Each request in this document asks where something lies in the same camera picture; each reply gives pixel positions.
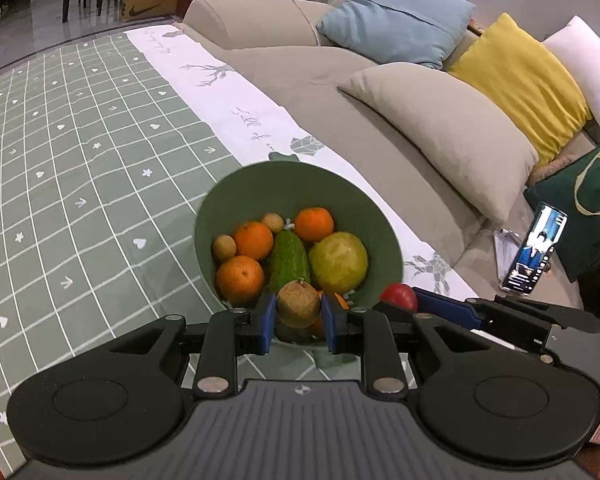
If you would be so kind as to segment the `red tomato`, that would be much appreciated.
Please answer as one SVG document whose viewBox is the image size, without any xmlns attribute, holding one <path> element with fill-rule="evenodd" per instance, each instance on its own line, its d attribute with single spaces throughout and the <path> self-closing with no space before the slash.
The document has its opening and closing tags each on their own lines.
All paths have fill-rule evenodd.
<svg viewBox="0 0 600 480">
<path fill-rule="evenodd" d="M 418 299 L 411 286 L 403 283 L 388 285 L 379 299 L 385 304 L 392 304 L 408 312 L 418 311 Z"/>
</svg>

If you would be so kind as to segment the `brown longan front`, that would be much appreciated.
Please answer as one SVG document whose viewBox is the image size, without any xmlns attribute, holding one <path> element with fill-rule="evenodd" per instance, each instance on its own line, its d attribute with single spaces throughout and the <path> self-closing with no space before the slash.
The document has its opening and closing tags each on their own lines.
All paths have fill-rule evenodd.
<svg viewBox="0 0 600 480">
<path fill-rule="evenodd" d="M 277 314 L 291 328 L 308 328 L 314 323 L 320 310 L 320 295 L 305 281 L 291 281 L 277 293 Z"/>
</svg>

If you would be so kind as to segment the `brown longan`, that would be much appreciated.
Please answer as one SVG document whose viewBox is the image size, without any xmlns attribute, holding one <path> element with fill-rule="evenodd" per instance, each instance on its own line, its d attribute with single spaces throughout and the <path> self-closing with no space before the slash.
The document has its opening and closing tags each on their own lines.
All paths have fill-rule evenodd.
<svg viewBox="0 0 600 480">
<path fill-rule="evenodd" d="M 233 237 L 227 234 L 221 234 L 212 242 L 212 252 L 214 258 L 219 262 L 233 258 L 237 255 L 237 245 Z"/>
<path fill-rule="evenodd" d="M 279 215 L 279 214 L 274 214 L 274 212 L 269 212 L 268 214 L 265 214 L 262 219 L 261 222 L 273 233 L 273 234 L 277 234 L 279 232 L 282 232 L 284 227 L 285 227 L 285 220 Z"/>
<path fill-rule="evenodd" d="M 320 310 L 320 295 L 305 281 L 291 281 L 277 293 L 277 314 L 291 328 L 308 328 L 314 323 Z"/>
</svg>

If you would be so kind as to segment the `orange tangerine left front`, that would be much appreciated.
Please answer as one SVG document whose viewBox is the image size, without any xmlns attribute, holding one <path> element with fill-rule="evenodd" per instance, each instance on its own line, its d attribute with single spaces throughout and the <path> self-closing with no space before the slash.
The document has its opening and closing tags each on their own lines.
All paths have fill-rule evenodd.
<svg viewBox="0 0 600 480">
<path fill-rule="evenodd" d="M 232 307 L 238 307 L 260 296 L 265 275 L 256 259 L 235 256 L 220 265 L 215 283 L 224 299 Z"/>
</svg>

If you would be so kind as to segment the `yellow green pear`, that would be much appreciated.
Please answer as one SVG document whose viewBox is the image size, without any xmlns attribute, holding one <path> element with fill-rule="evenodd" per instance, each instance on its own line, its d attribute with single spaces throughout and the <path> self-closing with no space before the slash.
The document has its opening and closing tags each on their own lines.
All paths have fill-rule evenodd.
<svg viewBox="0 0 600 480">
<path fill-rule="evenodd" d="M 365 280 L 368 255 L 357 236 L 336 232 L 311 248 L 309 264 L 313 281 L 320 289 L 344 294 Z"/>
</svg>

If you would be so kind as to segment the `orange tangerine back left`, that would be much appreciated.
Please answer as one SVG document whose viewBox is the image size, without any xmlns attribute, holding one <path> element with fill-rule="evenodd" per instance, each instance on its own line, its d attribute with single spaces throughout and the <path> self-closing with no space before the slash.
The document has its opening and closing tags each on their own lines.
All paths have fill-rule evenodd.
<svg viewBox="0 0 600 480">
<path fill-rule="evenodd" d="M 265 259 L 274 246 L 272 231 L 260 221 L 248 221 L 235 230 L 233 238 L 237 253 L 254 260 Z"/>
</svg>

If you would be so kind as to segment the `smartphone with lit screen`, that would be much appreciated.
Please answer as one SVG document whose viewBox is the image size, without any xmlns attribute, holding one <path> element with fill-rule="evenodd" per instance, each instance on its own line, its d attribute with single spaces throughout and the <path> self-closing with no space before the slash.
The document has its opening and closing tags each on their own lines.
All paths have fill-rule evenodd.
<svg viewBox="0 0 600 480">
<path fill-rule="evenodd" d="M 505 260 L 501 289 L 521 295 L 533 292 L 562 237 L 567 219 L 567 215 L 554 206 L 539 204 L 527 234 L 515 249 L 502 252 Z"/>
</svg>

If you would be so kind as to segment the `orange tangerine back right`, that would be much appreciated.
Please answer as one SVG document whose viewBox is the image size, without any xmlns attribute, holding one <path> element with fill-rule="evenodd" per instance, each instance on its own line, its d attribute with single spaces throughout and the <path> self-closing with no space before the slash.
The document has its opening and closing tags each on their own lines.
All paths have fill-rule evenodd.
<svg viewBox="0 0 600 480">
<path fill-rule="evenodd" d="M 317 243 L 334 232 L 335 222 L 322 207 L 302 209 L 294 218 L 294 232 L 307 243 Z"/>
</svg>

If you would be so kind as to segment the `dark green tote bag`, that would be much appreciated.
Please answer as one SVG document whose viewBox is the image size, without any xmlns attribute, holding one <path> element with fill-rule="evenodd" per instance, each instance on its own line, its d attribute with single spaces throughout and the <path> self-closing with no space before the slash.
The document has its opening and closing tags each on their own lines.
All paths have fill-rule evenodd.
<svg viewBox="0 0 600 480">
<path fill-rule="evenodd" d="M 600 146 L 529 186 L 524 197 L 531 207 L 546 203 L 567 215 L 557 252 L 568 280 L 590 270 L 600 256 Z"/>
</svg>

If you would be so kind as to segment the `green plastic bowl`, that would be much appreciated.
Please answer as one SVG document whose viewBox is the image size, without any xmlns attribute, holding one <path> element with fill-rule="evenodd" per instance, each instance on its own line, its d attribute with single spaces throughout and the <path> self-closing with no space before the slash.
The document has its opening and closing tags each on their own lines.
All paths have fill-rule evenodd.
<svg viewBox="0 0 600 480">
<path fill-rule="evenodd" d="M 239 169 L 207 194 L 196 215 L 204 279 L 226 304 L 274 298 L 275 336 L 322 344 L 321 300 L 369 308 L 403 280 L 403 258 L 385 215 L 356 185 L 323 168 L 274 160 Z"/>
</svg>

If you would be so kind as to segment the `green checked tablecloth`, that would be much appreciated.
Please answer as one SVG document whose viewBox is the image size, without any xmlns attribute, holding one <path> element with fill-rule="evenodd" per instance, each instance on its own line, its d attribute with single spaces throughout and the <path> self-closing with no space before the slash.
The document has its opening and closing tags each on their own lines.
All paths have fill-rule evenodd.
<svg viewBox="0 0 600 480">
<path fill-rule="evenodd" d="M 0 469 L 23 457 L 6 406 L 20 382 L 160 316 L 221 303 L 194 246 L 204 196 L 287 155 L 351 178 L 400 240 L 404 275 L 458 299 L 469 285 L 347 159 L 184 29 L 117 32 L 0 76 Z"/>
</svg>

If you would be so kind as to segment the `yellow cushion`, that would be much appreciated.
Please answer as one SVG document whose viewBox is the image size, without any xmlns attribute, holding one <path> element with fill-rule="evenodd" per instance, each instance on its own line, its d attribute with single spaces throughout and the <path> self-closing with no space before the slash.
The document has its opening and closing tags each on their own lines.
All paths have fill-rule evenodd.
<svg viewBox="0 0 600 480">
<path fill-rule="evenodd" d="M 554 160 L 592 118 L 585 96 L 556 56 L 501 14 L 448 69 L 496 104 L 538 152 Z"/>
</svg>

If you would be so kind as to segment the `white cushion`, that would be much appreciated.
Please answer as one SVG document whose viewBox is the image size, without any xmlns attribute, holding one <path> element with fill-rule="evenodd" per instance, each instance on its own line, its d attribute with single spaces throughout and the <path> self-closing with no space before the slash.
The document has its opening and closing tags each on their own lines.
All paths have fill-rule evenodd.
<svg viewBox="0 0 600 480">
<path fill-rule="evenodd" d="M 575 15 L 542 45 L 552 52 L 573 76 L 588 108 L 600 126 L 600 37 Z"/>
</svg>

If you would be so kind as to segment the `beige sofa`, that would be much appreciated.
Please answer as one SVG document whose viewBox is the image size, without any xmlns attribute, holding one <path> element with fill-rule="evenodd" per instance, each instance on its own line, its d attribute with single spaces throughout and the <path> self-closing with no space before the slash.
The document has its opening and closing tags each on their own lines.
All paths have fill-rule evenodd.
<svg viewBox="0 0 600 480">
<path fill-rule="evenodd" d="M 524 188 L 504 223 L 486 218 L 403 133 L 340 90 L 340 82 L 379 64 L 330 44 L 316 29 L 327 12 L 327 4 L 304 0 L 194 0 L 183 28 L 355 166 L 437 262 L 490 294 L 491 233 L 530 221 Z"/>
</svg>

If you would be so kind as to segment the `light blue cushion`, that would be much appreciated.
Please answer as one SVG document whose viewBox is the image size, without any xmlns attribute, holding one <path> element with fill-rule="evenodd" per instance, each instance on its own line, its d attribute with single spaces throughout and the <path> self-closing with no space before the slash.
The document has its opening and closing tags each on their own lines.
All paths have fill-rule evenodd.
<svg viewBox="0 0 600 480">
<path fill-rule="evenodd" d="M 378 64 L 407 62 L 440 70 L 463 39 L 472 12 L 467 0 L 343 0 L 316 29 Z"/>
</svg>

